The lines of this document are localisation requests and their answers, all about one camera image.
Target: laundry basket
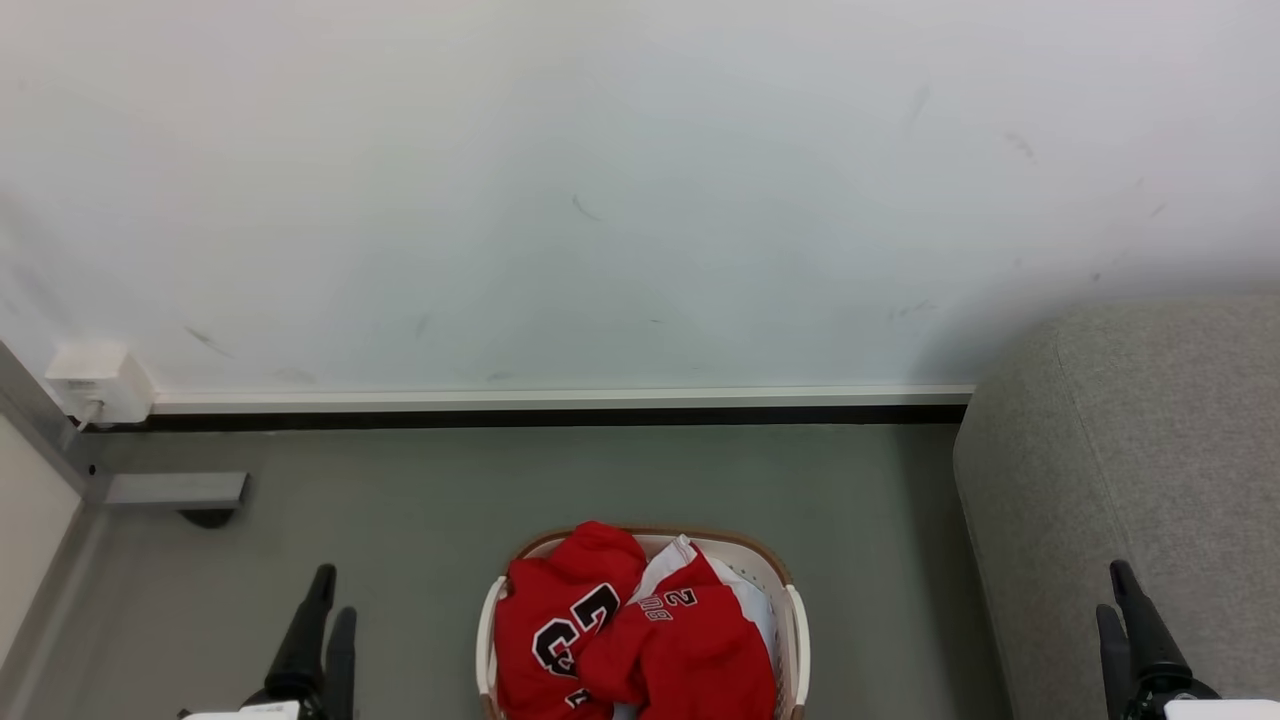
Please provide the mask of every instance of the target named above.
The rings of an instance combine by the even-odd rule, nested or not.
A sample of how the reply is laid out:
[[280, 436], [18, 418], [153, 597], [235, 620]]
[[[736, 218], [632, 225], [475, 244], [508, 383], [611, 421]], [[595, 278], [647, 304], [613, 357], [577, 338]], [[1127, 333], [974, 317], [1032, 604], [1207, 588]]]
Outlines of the laundry basket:
[[[769, 548], [749, 537], [733, 533], [708, 532], [690, 528], [625, 527], [644, 548], [645, 557], [653, 559], [662, 548], [685, 534], [707, 553], [751, 580], [764, 591], [773, 606], [778, 647], [778, 700], [774, 720], [803, 720], [804, 703], [809, 696], [809, 621], [805, 618], [800, 592], [791, 584], [791, 574]], [[516, 557], [547, 557], [572, 533], [558, 530], [547, 533], [526, 544]], [[498, 601], [507, 597], [507, 578], [500, 577], [489, 588], [480, 612], [476, 632], [476, 688], [489, 720], [506, 720], [497, 702], [498, 656], [493, 647], [493, 619]]]

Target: electrical outlet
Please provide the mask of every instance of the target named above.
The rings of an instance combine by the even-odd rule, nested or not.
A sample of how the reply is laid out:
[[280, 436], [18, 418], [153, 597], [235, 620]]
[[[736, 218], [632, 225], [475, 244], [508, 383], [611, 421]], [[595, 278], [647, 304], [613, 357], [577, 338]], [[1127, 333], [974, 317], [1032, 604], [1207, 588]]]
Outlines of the electrical outlet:
[[[141, 423], [155, 400], [146, 372], [128, 347], [114, 342], [60, 347], [45, 379], [63, 410], [81, 421]], [[101, 411], [96, 411], [97, 402]]]

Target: baseboard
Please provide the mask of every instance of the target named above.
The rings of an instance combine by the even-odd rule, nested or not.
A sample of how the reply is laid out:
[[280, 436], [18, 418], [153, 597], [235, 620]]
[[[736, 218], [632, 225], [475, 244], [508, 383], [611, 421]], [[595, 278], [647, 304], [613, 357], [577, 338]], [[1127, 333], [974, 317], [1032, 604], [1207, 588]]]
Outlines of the baseboard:
[[572, 392], [161, 395], [105, 432], [262, 432], [568, 425], [959, 423], [972, 387]]
[[155, 415], [445, 413], [965, 405], [973, 386], [837, 386], [479, 392], [166, 393]]

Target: white fabric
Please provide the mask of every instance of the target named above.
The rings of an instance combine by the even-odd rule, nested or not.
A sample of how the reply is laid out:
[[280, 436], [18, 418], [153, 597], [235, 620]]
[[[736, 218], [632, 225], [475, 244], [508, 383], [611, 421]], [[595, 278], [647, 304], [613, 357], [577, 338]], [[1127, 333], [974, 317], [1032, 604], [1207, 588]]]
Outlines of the white fabric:
[[[640, 587], [636, 588], [635, 594], [631, 596], [627, 605], [639, 602], [653, 594], [658, 589], [659, 583], [669, 578], [676, 570], [692, 562], [695, 557], [698, 557], [698, 548], [687, 536], [680, 536], [671, 541], [667, 547], [662, 548], [662, 552], [649, 561], [649, 565], [644, 569], [644, 574], [640, 577]], [[778, 643], [777, 633], [774, 632], [773, 606], [769, 605], [769, 597], [724, 562], [714, 557], [708, 557], [707, 561], [716, 570], [716, 577], [733, 591], [733, 597], [737, 598], [737, 603], [742, 607], [742, 616], [755, 623], [756, 629], [760, 630], [764, 648], [769, 652], [769, 661], [773, 664], [773, 673], [777, 675]], [[617, 712], [614, 712], [614, 720], [623, 719], [618, 717]]]

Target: gray sofa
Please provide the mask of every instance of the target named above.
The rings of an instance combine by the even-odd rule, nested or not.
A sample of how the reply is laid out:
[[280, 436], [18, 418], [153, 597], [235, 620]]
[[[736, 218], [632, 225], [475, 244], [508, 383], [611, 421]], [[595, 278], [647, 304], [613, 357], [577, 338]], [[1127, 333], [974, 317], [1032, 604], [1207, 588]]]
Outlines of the gray sofa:
[[1042, 327], [974, 395], [955, 474], [1018, 720], [1105, 720], [1117, 557], [1197, 678], [1280, 700], [1280, 297]]

